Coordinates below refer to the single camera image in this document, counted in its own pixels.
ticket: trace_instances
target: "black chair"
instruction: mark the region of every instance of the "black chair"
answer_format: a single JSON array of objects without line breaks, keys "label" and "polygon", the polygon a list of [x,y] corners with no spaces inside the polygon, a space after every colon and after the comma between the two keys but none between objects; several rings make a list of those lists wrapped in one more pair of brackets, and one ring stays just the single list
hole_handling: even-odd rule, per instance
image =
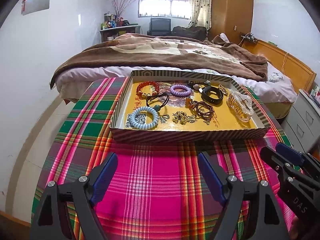
[{"label": "black chair", "polygon": [[151,18],[150,30],[147,32],[149,36],[170,36],[171,35],[171,19]]}]

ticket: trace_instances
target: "wooden wardrobe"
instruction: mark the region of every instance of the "wooden wardrobe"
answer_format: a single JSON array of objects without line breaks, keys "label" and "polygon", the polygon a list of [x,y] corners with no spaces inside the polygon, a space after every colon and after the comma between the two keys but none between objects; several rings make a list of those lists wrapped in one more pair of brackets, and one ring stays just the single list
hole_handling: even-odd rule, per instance
[{"label": "wooden wardrobe", "polygon": [[230,42],[239,44],[240,34],[251,32],[253,0],[212,0],[211,10],[209,41],[225,33]]}]

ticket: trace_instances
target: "table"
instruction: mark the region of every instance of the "table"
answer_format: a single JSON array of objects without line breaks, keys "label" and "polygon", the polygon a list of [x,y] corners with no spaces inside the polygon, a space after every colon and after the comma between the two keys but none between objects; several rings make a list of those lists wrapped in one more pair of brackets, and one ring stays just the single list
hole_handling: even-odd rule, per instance
[{"label": "table", "polygon": [[108,37],[119,34],[120,31],[126,31],[127,33],[139,33],[140,34],[140,25],[129,25],[121,26],[115,28],[109,28],[105,30],[100,30],[102,42],[108,41]]},{"label": "table", "polygon": [[[290,145],[280,125],[256,95],[244,86],[266,115],[271,128],[264,138],[215,142],[149,145],[117,143],[109,130],[116,102],[128,78],[107,78],[92,83],[58,132],[45,160],[32,212],[50,180],[72,182],[100,165],[109,152],[118,155],[118,168],[104,196],[95,207],[108,239],[205,239],[221,212],[199,172],[197,154],[208,152],[212,161],[241,180],[267,180],[279,189],[277,174],[260,159],[262,147]],[[287,227],[294,217],[279,199]],[[84,239],[75,208],[68,204],[77,239]],[[237,232],[242,234],[248,206],[244,203]]]}]

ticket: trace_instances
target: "wooden headboard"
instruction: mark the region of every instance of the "wooden headboard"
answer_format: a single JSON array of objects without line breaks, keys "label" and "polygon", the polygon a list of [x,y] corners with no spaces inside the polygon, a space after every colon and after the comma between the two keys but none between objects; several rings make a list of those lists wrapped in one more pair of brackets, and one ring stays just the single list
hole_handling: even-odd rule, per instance
[{"label": "wooden headboard", "polygon": [[312,84],[316,78],[316,73],[303,62],[288,53],[287,60],[282,65],[286,51],[279,49],[265,41],[258,41],[256,44],[250,41],[244,41],[242,48],[247,49],[252,54],[264,56],[270,63],[283,74],[291,79],[292,86],[296,93],[299,89],[310,92]]}]

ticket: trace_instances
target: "white bed sheet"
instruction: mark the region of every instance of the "white bed sheet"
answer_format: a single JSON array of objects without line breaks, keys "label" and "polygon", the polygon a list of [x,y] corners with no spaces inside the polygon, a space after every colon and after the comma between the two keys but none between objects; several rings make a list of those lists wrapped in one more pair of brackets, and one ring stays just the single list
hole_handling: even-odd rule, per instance
[{"label": "white bed sheet", "polygon": [[[59,75],[56,80],[57,90],[60,93],[61,98],[79,99],[90,86],[90,84],[96,80],[110,77],[128,77],[132,70],[144,69],[191,71],[188,69],[179,69],[175,67],[109,66],[105,68],[73,68]],[[193,71],[230,77],[210,69],[196,69]],[[270,77],[272,73],[280,75],[281,79],[278,82],[257,82],[255,80],[236,76],[232,76],[232,78],[240,85],[244,85],[252,89],[252,91],[264,103],[295,102],[297,94],[294,92],[290,79],[268,63],[268,77]]]}]

